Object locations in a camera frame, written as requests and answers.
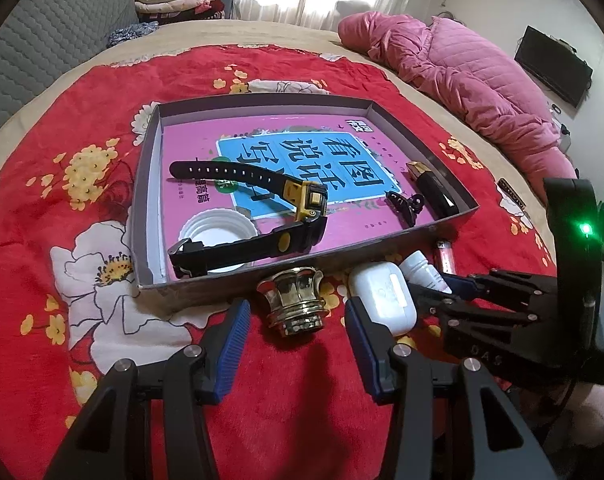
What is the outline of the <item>black hair claw clip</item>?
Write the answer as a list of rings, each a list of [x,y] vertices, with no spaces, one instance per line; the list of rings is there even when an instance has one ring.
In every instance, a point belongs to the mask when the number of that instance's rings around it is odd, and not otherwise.
[[[424,208],[424,197],[421,194],[416,193],[406,197],[402,194],[389,191],[385,193],[385,198],[393,210],[406,223],[406,226],[409,228],[416,226],[418,216]]]

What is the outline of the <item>stack of folded clothes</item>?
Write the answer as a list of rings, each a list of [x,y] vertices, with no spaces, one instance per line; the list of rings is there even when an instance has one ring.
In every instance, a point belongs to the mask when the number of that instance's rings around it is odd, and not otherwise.
[[[235,0],[134,0],[134,7],[140,22],[160,25],[235,17]]]

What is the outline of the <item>grey quilted headboard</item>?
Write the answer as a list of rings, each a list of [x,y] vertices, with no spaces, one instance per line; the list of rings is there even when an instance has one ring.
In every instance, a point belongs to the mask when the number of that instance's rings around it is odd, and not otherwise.
[[[134,0],[21,0],[0,27],[0,128],[138,21]]]

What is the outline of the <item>black blanket label tag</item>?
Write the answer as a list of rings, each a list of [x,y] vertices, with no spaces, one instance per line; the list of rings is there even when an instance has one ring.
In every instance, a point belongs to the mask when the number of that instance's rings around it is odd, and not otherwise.
[[[522,211],[526,210],[526,203],[523,202],[523,199],[505,178],[500,178],[497,181],[497,186],[512,203],[516,204]]]

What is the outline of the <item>white plastic jar lid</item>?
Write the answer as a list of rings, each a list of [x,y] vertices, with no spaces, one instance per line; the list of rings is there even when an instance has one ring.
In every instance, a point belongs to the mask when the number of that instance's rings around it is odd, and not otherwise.
[[[181,228],[178,240],[189,238],[206,247],[249,240],[259,235],[254,223],[241,212],[227,208],[213,208],[195,214]]]

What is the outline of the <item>pink and blue book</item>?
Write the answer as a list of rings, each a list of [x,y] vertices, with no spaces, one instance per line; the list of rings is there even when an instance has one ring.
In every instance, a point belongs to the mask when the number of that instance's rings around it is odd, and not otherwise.
[[[194,120],[162,133],[162,223],[165,246],[185,237],[213,246],[235,234],[199,221],[210,209],[233,209],[261,233],[292,221],[294,208],[263,188],[232,181],[177,181],[177,160],[215,160],[262,167],[323,184],[328,221],[315,254],[407,229],[387,193],[415,194],[406,171],[410,156],[372,119],[354,115],[252,115]]]

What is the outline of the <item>black and gold lighter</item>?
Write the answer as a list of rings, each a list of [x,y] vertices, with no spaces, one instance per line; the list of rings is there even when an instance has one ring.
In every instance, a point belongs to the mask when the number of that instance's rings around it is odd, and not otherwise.
[[[426,164],[412,160],[407,162],[407,170],[437,218],[451,217],[459,213],[454,198]]]

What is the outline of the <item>pink quilted duvet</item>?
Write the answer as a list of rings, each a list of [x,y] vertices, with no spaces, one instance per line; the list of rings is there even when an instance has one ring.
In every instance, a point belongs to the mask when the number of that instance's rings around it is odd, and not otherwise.
[[[338,24],[345,48],[384,65],[490,141],[546,200],[546,178],[574,179],[543,91],[499,47],[449,18],[369,11]]]

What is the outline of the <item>grey cardboard box tray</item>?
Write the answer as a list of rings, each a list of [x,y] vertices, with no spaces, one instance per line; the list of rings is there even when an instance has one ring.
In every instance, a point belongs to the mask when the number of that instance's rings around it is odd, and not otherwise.
[[[293,266],[341,268],[451,237],[477,200],[398,118],[346,96],[161,104],[131,209],[139,289],[167,311]]]

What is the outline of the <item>white earbuds case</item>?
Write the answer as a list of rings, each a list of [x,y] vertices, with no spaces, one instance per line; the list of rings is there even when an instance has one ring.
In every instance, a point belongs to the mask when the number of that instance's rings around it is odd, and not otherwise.
[[[395,263],[369,262],[349,274],[349,293],[358,297],[372,322],[387,326],[395,337],[409,333],[417,310],[402,271]]]

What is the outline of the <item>small white pill bottle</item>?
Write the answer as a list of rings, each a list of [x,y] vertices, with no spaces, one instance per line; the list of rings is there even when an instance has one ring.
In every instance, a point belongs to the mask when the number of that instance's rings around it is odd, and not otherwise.
[[[399,268],[409,284],[451,294],[451,289],[443,276],[439,274],[439,271],[429,262],[421,250],[416,250],[416,252],[406,257],[399,264]]]

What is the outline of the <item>black and yellow wristwatch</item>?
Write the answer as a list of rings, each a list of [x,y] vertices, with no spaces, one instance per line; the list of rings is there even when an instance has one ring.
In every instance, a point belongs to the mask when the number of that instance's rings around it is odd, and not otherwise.
[[[306,254],[323,239],[328,189],[283,171],[228,160],[176,160],[168,166],[177,183],[195,185],[194,214],[213,208],[241,212],[259,230],[249,240],[206,247],[189,238],[168,238],[167,259],[176,278],[201,278],[265,259]]]

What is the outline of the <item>red floral blanket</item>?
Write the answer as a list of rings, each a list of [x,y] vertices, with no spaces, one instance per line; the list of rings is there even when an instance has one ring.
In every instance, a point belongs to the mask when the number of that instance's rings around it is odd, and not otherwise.
[[[194,48],[96,66],[64,91],[0,171],[0,460],[39,479],[99,378],[123,356],[165,358],[199,332],[137,309],[126,220],[144,121],[157,103],[243,93],[256,79],[309,82],[390,110],[480,208],[453,245],[457,270],[550,274],[540,234],[505,210],[490,160],[402,96],[382,70],[279,47]],[[225,479],[370,479],[390,412],[372,403],[343,326],[345,277],[308,340],[254,320],[229,396],[206,418]]]

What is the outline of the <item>red and black lighter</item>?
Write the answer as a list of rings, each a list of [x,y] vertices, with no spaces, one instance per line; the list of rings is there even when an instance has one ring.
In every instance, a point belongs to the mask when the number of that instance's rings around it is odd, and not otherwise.
[[[445,274],[456,273],[456,261],[453,245],[448,240],[438,240],[435,244],[435,258],[437,268]]]

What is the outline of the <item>black wall television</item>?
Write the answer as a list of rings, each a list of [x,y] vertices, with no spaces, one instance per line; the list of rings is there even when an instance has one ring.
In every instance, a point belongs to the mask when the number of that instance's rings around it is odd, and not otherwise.
[[[515,54],[515,61],[578,108],[592,85],[593,69],[565,44],[528,26]]]

